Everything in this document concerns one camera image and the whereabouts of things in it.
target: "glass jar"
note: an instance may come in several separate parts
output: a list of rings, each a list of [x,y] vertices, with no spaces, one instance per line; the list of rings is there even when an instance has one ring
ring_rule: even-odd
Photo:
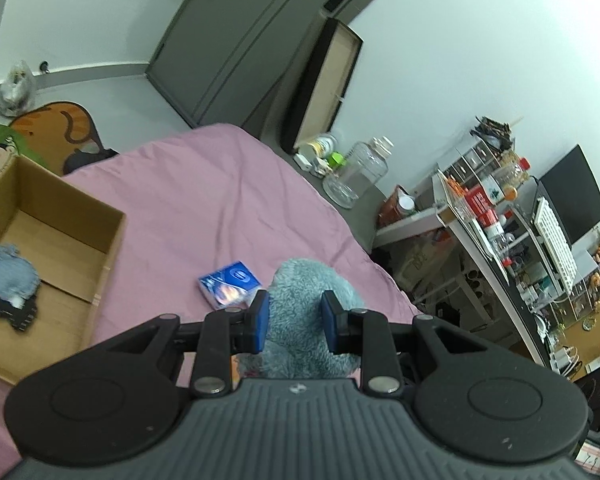
[[[386,137],[354,144],[344,163],[322,181],[329,198],[351,209],[355,201],[389,171],[386,159],[393,146]]]

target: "pink bedsheet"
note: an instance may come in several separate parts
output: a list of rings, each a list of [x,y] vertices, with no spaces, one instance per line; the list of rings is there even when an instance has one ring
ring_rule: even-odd
[[[264,284],[289,258],[320,260],[367,306],[410,322],[416,309],[354,240],[339,213],[267,146],[228,124],[151,142],[67,180],[128,215],[94,342],[163,312],[202,320],[196,278],[235,260]],[[18,459],[4,425],[0,474]]]

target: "cardboard box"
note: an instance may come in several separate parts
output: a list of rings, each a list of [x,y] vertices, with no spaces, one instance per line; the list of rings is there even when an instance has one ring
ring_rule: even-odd
[[[0,243],[15,244],[40,275],[26,332],[0,319],[0,378],[21,378],[86,348],[122,241],[124,213],[24,156],[0,176]]]

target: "open cardboard box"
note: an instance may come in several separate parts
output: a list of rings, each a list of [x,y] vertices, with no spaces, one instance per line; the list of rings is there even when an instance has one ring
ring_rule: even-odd
[[[38,314],[26,332],[0,319],[0,378],[21,378],[86,348],[124,213],[23,156],[0,176],[0,243],[15,244],[40,275]]]
[[[347,25],[326,20],[282,124],[280,146],[287,153],[331,129],[361,48]]]

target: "fluffy stuffed animal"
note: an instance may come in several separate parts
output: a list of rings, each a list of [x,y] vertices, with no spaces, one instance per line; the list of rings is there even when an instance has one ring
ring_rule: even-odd
[[[360,366],[357,356],[332,355],[322,329],[320,298],[325,290],[332,290],[345,310],[364,306],[335,270],[313,260],[287,260],[267,290],[269,331],[264,350],[238,357],[242,377],[347,377]]]

